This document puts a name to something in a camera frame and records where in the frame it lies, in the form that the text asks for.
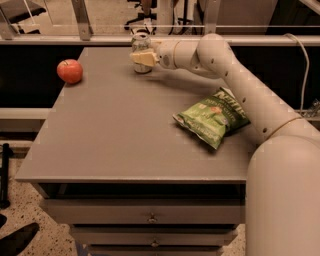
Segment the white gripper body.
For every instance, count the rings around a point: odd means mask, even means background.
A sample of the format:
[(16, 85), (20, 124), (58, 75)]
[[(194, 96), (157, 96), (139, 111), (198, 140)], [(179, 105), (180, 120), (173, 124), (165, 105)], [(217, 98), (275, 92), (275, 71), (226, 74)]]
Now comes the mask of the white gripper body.
[(163, 41), (158, 45), (156, 54), (159, 58), (159, 64), (163, 68), (170, 70), (177, 69), (177, 65), (175, 63), (175, 50), (177, 45), (177, 41)]

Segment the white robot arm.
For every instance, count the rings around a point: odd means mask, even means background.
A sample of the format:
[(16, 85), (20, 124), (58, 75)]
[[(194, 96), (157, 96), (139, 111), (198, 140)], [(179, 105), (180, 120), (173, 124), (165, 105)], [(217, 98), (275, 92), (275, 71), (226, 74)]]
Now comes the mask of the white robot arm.
[(263, 138), (247, 171), (246, 256), (320, 256), (320, 132), (245, 68), (218, 34), (157, 41), (130, 57), (223, 79)]

